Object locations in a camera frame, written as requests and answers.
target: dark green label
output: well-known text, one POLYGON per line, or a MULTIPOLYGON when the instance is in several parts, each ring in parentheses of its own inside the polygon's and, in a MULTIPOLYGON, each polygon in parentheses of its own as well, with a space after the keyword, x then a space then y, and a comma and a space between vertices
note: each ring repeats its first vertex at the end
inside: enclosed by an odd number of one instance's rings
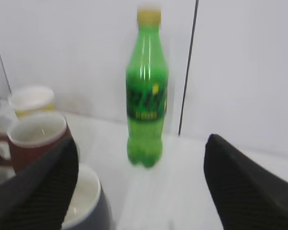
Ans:
POLYGON ((138 121, 156 121, 167 110, 167 85, 126 84, 127 115, 138 121))

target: gray mug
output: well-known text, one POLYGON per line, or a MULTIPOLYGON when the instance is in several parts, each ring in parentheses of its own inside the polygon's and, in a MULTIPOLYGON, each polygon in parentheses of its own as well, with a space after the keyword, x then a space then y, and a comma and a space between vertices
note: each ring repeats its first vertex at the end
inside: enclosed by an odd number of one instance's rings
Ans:
POLYGON ((90 167, 80 164, 78 181, 63 230, 111 230, 112 214, 100 180, 90 167))

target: soda bottle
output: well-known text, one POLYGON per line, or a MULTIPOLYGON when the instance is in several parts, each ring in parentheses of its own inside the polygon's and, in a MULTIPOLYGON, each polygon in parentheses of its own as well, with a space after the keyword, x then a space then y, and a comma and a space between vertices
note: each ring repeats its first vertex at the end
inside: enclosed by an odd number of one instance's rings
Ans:
POLYGON ((162 155, 168 67, 159 38, 161 11, 138 10, 139 33, 126 70, 128 158, 149 168, 162 155))

